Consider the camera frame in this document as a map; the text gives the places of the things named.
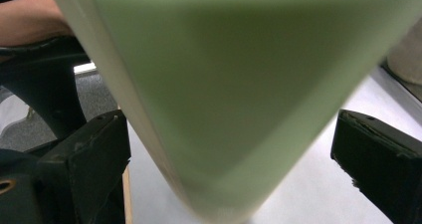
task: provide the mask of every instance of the person's arm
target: person's arm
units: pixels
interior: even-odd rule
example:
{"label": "person's arm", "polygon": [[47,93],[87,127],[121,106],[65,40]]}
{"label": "person's arm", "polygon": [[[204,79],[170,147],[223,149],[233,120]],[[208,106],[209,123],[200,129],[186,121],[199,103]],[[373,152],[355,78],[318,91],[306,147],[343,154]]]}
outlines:
{"label": "person's arm", "polygon": [[13,0],[0,3],[0,47],[72,36],[54,0]]}

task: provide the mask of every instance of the wooden edge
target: wooden edge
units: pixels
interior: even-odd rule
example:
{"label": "wooden edge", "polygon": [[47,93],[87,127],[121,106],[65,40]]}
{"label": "wooden edge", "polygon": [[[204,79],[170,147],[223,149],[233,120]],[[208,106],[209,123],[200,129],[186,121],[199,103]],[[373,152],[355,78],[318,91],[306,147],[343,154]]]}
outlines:
{"label": "wooden edge", "polygon": [[124,170],[122,179],[123,179],[124,217],[126,220],[126,224],[132,224],[129,166],[127,166],[126,169]]}

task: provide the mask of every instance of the white floor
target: white floor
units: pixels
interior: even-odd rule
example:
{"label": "white floor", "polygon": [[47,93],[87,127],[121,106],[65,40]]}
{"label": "white floor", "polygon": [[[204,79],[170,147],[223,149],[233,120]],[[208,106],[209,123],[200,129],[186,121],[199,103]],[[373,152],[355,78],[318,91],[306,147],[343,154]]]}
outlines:
{"label": "white floor", "polygon": [[[359,86],[344,108],[370,114],[422,140],[422,119],[408,113],[422,113],[420,105],[380,69]],[[391,223],[330,159],[335,115],[248,224]],[[133,223],[200,223],[172,193],[133,129],[129,133]]]}

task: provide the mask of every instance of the gray carpet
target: gray carpet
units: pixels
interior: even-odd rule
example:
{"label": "gray carpet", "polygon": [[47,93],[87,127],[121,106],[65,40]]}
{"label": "gray carpet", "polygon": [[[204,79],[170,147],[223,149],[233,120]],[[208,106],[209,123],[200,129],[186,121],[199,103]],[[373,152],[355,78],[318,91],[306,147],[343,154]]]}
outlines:
{"label": "gray carpet", "polygon": [[[114,111],[117,104],[97,72],[77,75],[78,95],[87,120]],[[9,126],[0,137],[0,148],[24,151],[56,139],[49,127],[36,114]]]}

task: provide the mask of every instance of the light green fabric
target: light green fabric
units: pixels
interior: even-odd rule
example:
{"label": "light green fabric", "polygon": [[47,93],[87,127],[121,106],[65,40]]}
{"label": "light green fabric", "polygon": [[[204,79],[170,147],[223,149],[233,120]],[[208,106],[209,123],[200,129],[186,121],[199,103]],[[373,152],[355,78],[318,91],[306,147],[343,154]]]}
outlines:
{"label": "light green fabric", "polygon": [[[167,181],[215,223],[244,221],[265,201],[422,8],[422,0],[93,1],[112,45],[71,24]],[[113,77],[120,73],[131,84]]]}

